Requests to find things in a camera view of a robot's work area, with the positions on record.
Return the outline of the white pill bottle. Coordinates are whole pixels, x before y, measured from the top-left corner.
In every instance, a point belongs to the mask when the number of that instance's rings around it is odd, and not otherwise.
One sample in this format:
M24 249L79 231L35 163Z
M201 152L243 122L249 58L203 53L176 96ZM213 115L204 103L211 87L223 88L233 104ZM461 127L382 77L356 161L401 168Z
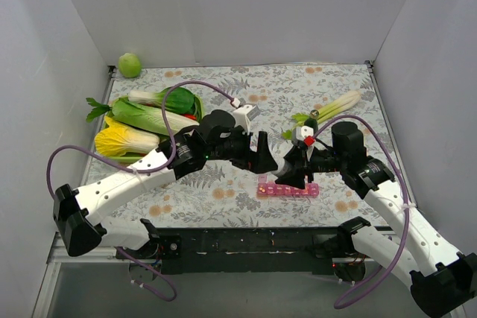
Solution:
M293 166L284 160L283 158L278 158L277 160L277 170L275 171L275 176L282 177L286 175L293 169Z

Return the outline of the pink weekly pill organizer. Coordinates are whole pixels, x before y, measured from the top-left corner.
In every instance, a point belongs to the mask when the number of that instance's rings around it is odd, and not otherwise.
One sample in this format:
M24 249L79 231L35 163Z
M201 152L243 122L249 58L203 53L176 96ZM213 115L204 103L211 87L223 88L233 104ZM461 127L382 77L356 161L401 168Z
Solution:
M299 189L276 184L273 180L269 180L266 174L260 174L257 182L256 193L260 197L317 197L319 195L319 186L315 182L306 183L304 189Z

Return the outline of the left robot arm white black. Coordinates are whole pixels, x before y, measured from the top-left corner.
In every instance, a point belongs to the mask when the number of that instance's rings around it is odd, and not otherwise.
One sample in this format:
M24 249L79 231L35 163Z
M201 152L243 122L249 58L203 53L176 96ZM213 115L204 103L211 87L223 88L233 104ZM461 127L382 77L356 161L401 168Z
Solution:
M231 114L214 110L199 125L182 129L128 168L90 185L59 187L53 218L68 255L121 247L142 258L153 257L159 248L154 225L146 219L122 221L111 214L151 189L201 170L209 160L229 161L255 174L278 174L284 161L271 154L268 134L259 132L255 150L250 140L251 134Z

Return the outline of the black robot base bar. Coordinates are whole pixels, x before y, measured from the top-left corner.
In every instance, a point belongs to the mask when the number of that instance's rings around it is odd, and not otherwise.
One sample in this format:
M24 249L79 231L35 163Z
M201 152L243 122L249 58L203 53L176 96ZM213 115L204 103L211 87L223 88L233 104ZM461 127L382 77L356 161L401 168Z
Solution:
M311 273L360 281L366 257L338 242L336 228L156 229L127 255L155 262L165 275L185 273Z

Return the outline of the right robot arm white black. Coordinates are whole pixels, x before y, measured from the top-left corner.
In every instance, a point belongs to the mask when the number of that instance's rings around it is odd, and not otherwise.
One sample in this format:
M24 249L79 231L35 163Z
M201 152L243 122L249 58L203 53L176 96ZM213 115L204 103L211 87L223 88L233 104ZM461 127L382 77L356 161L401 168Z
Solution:
M318 150L316 141L309 124L292 130L293 147L276 182L303 189L314 174L336 171L399 237L393 242L357 217L338 227L343 255L362 253L380 264L385 276L394 274L428 317L443 317L476 297L476 254L463 254L424 218L398 173L368 155L356 124L333 124L332 146L325 150Z

